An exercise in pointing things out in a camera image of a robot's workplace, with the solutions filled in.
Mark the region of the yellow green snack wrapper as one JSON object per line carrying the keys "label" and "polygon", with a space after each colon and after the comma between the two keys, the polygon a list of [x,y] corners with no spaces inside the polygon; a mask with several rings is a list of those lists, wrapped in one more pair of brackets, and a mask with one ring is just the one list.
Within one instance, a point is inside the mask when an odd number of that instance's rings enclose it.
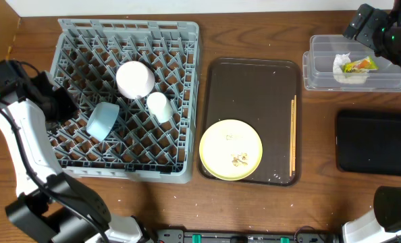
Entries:
{"label": "yellow green snack wrapper", "polygon": [[358,61],[346,63],[342,66],[343,72],[350,73],[367,73],[378,70],[378,66],[371,56],[367,56]]}

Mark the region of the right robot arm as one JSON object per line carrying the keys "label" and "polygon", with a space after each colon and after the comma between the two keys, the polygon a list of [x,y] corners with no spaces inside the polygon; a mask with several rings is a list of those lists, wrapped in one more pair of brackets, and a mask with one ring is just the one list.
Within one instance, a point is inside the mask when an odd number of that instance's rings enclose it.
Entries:
{"label": "right robot arm", "polygon": [[[401,67],[401,1],[390,13],[362,4],[343,33]],[[342,226],[343,243],[401,242],[401,187],[380,186],[373,208]]]}

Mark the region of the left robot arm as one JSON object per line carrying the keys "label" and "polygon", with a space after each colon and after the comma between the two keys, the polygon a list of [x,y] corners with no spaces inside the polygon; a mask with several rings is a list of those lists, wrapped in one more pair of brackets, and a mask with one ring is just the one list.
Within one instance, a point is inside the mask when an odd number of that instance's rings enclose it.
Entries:
{"label": "left robot arm", "polygon": [[110,213],[94,190],[63,171],[47,128],[71,119],[78,106],[48,72],[30,77],[24,66],[0,61],[0,130],[16,172],[9,221],[36,242],[155,242],[137,218]]}

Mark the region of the light blue bowl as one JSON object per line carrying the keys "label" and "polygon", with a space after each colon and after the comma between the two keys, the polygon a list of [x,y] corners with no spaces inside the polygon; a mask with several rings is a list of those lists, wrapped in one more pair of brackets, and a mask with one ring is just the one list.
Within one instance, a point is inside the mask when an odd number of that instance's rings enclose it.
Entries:
{"label": "light blue bowl", "polygon": [[101,102],[93,110],[86,131],[96,140],[102,142],[112,130],[119,114],[119,106]]}

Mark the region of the white cup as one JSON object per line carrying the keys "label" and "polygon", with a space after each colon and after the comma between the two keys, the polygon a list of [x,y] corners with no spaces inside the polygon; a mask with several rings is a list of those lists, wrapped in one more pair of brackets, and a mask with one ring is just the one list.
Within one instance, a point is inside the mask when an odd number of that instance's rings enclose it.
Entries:
{"label": "white cup", "polygon": [[173,108],[169,99],[161,92],[151,93],[146,104],[149,108],[149,113],[154,115],[159,123],[165,123],[173,116]]}

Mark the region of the pink bowl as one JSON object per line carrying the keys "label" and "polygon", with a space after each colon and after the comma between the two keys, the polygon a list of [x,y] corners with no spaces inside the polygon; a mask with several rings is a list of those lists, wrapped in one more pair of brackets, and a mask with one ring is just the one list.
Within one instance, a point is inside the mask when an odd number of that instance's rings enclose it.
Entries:
{"label": "pink bowl", "polygon": [[121,65],[115,80],[119,93],[128,99],[147,96],[155,85],[154,73],[139,61],[129,61]]}

